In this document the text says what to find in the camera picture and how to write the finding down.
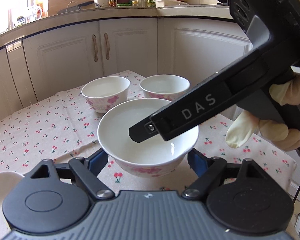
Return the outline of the right hand in latex glove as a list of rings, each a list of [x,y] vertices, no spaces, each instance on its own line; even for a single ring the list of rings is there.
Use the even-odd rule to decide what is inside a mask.
[[[300,75],[282,85],[271,85],[271,97],[283,105],[300,104]],[[261,120],[248,111],[243,111],[229,127],[225,142],[231,148],[243,146],[258,129],[262,137],[272,142],[282,151],[292,151],[300,147],[300,131],[289,129],[285,124],[273,120]]]

